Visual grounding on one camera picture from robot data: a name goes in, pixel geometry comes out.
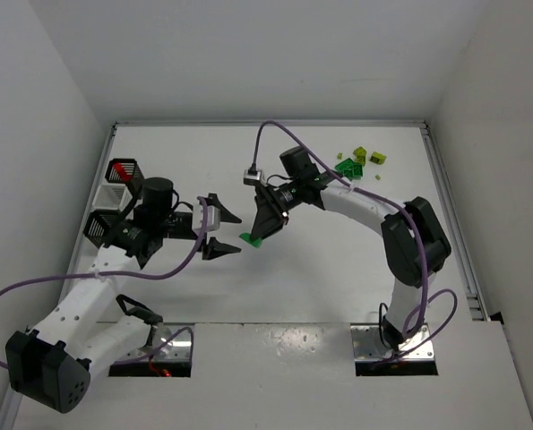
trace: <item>gray wall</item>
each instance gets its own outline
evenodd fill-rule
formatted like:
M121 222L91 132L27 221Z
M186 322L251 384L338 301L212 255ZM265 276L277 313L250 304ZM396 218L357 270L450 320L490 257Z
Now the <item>gray wall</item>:
M494 0L434 121L533 414L533 0Z
M487 0L31 0L101 121L424 118Z
M105 135L29 4L0 0L0 289L66 270ZM58 288L0 300L0 358Z

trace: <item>white wall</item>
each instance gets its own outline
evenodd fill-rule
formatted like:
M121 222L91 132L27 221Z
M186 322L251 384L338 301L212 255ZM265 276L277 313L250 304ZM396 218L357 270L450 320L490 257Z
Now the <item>white wall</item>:
M433 128L533 414L533 0L492 2Z
M487 0L31 0L100 120L424 118Z
M66 270L105 135L29 4L0 0L0 289ZM0 300L0 358L58 287Z

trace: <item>black basket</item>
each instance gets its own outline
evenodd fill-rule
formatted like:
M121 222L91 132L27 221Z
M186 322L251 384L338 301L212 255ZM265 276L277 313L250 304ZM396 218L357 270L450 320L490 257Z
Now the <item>black basket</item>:
M144 176L136 159L112 159L108 162L105 179L110 184L142 183Z
M97 248L103 244L103 239L107 232L113 227L116 218L119 216L119 211L97 210L93 211L87 218L87 224L83 234L87 237Z

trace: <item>white basket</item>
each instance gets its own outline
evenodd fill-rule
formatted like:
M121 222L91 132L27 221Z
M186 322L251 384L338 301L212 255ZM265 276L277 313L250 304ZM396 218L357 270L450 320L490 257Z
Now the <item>white basket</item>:
M93 210L122 211L131 201L131 193L123 184L104 184L99 187L93 200Z

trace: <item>green object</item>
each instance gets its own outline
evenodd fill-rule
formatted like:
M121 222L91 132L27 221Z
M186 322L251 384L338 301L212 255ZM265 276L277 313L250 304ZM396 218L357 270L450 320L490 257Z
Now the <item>green object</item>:
M356 163L353 159L344 159L335 167L336 171L341 173L350 181L359 179L364 175L364 167L361 163Z
M360 146L359 148L355 148L354 149L354 155L356 157L364 157L365 158L365 155L367 155L367 150L365 150L363 146Z
M262 239L259 237L256 240L250 240L250 233L242 233L239 237L254 248L260 248L260 245L262 245Z
M356 155L356 163L365 166L365 155Z
M370 161L375 164L383 164L385 163L385 159L387 159L387 156L380 154L379 152L374 152L372 157L370 157Z

